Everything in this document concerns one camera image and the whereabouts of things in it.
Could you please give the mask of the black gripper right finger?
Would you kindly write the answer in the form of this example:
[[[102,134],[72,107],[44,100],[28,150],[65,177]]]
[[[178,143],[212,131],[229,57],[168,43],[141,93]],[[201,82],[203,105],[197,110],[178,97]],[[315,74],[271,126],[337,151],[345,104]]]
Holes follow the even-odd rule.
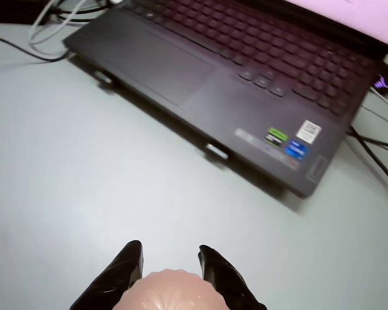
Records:
[[[201,245],[198,253],[203,280],[209,282],[224,298],[231,310],[267,310],[249,290],[244,278],[215,249]]]

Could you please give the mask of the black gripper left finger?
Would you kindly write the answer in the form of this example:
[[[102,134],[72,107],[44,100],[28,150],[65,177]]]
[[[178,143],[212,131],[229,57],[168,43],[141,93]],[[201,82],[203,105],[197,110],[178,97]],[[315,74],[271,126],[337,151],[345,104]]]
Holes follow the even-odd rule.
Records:
[[[70,306],[71,310],[112,310],[122,295],[142,278],[142,243],[128,242],[113,261]]]

